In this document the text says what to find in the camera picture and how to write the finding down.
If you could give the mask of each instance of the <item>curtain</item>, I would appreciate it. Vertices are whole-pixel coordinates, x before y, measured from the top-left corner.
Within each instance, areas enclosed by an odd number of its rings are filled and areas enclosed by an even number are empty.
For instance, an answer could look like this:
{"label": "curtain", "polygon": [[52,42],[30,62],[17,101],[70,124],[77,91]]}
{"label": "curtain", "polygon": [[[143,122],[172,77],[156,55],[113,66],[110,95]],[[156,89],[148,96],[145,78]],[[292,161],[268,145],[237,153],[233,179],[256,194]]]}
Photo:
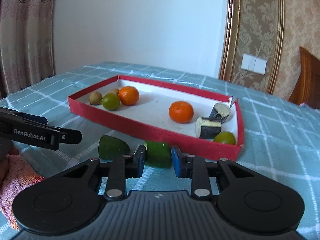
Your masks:
{"label": "curtain", "polygon": [[0,0],[0,92],[53,75],[53,0]]}

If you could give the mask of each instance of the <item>green fruit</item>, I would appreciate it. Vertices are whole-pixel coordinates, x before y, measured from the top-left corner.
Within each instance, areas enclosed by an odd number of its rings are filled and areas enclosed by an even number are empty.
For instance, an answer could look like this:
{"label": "green fruit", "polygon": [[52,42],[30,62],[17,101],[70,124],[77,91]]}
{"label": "green fruit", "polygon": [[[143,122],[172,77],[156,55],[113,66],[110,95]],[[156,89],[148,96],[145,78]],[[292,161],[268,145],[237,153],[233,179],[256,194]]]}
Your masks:
{"label": "green fruit", "polygon": [[214,142],[236,145],[236,138],[231,132],[221,132],[214,139]]}
{"label": "green fruit", "polygon": [[100,159],[111,161],[116,157],[129,154],[130,147],[118,138],[103,135],[99,141],[98,152]]}
{"label": "green fruit", "polygon": [[146,165],[157,168],[170,168],[172,165],[171,149],[167,143],[146,141]]}
{"label": "green fruit", "polygon": [[118,109],[120,106],[120,99],[115,94],[108,93],[102,99],[102,105],[105,109],[110,111]]}

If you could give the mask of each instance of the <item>tangerine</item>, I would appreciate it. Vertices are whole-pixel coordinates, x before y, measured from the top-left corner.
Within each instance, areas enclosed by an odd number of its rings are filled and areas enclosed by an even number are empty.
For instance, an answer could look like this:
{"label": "tangerine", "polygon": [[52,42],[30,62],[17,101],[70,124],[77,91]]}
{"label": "tangerine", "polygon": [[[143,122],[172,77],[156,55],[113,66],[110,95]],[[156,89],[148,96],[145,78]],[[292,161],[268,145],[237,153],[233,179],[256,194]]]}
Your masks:
{"label": "tangerine", "polygon": [[169,116],[177,123],[187,123],[193,118],[193,108],[185,101],[177,101],[171,104]]}
{"label": "tangerine", "polygon": [[123,87],[120,89],[118,97],[125,106],[132,106],[139,100],[139,91],[135,87]]}

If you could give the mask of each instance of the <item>pink towel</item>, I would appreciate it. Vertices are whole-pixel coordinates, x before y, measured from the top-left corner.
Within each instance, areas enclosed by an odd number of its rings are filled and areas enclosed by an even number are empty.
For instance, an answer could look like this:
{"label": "pink towel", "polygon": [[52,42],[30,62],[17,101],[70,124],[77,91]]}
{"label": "pink towel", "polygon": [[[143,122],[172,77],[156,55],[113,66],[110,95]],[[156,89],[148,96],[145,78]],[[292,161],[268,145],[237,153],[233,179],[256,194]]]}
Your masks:
{"label": "pink towel", "polygon": [[9,221],[12,229],[19,230],[12,213],[12,202],[16,195],[27,187],[44,180],[36,174],[20,155],[7,155],[9,171],[0,188],[0,210]]}

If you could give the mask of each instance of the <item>blue checkered tablecloth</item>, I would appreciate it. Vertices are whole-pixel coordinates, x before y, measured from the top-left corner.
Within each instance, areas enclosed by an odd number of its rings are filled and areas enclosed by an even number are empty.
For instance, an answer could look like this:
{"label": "blue checkered tablecloth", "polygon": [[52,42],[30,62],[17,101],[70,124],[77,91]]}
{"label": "blue checkered tablecloth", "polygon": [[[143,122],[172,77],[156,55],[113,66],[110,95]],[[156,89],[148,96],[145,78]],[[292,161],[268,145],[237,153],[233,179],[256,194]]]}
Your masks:
{"label": "blue checkered tablecloth", "polygon": [[[230,84],[211,77],[153,66],[103,62],[47,78],[13,93],[0,106],[44,116],[50,125],[77,129],[83,140],[79,145],[61,145],[58,151],[16,143],[21,155],[36,172],[50,177],[89,157],[98,156],[102,135],[118,137],[132,149],[143,141],[72,114],[67,97],[85,87],[117,74],[139,76],[214,91],[239,97],[245,137],[244,150],[237,162],[300,193],[305,214],[298,232],[308,240],[320,239],[320,114],[280,98]],[[145,167],[140,179],[128,179],[127,190],[190,189],[189,179],[177,179],[173,168]],[[214,180],[212,189],[218,193]],[[17,232],[0,215],[0,240]]]}

